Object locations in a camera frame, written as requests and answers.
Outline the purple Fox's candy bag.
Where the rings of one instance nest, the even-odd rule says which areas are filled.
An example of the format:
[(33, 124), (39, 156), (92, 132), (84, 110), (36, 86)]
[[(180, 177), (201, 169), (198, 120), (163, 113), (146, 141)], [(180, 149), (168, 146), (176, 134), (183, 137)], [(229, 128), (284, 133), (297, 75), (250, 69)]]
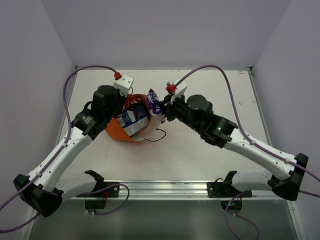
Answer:
[(163, 109), (159, 105), (160, 99), (156, 92), (151, 88), (146, 95), (146, 101), (150, 115), (159, 120), (161, 124), (164, 123), (166, 121), (166, 117)]

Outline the blue white snack packet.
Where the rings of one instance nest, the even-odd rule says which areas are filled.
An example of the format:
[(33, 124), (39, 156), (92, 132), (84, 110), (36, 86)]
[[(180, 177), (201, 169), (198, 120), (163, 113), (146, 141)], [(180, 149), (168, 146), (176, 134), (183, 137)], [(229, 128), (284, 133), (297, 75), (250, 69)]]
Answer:
[(134, 104), (115, 119), (120, 127), (131, 137), (149, 124), (150, 114), (143, 103)]

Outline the orange paper bag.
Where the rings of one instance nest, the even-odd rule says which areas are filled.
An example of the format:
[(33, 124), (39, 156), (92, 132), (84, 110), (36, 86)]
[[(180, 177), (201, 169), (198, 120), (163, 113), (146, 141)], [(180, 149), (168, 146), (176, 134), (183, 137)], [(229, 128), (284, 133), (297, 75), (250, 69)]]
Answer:
[(151, 113), (147, 95), (131, 94), (105, 131), (114, 141), (153, 142), (152, 136), (159, 130), (160, 124), (161, 120)]

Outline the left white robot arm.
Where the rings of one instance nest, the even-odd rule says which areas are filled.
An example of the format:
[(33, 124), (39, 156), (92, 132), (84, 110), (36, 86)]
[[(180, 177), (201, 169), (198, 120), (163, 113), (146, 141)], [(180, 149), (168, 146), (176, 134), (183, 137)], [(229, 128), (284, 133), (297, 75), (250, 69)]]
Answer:
[(130, 87), (101, 85), (68, 127), (67, 134), (54, 150), (28, 175), (18, 174), (13, 181), (20, 198), (43, 217), (77, 196), (99, 196), (104, 179), (92, 170), (80, 178), (62, 182), (61, 176), (77, 155), (86, 148), (124, 106)]

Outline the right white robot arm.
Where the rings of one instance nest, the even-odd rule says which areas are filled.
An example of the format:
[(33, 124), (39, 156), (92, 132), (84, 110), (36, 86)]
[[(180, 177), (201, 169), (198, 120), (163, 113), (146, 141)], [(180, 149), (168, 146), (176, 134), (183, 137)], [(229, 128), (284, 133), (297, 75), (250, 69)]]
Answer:
[(212, 103), (199, 94), (174, 101), (167, 95), (159, 107), (169, 122), (177, 119), (207, 144), (235, 152), (264, 168), (250, 173), (229, 171), (223, 182), (212, 186), (217, 194), (235, 197), (241, 192), (252, 196), (252, 191), (271, 191), (282, 199), (297, 200), (304, 177), (302, 169), (309, 160), (305, 154), (285, 153), (241, 132), (236, 123), (214, 114)]

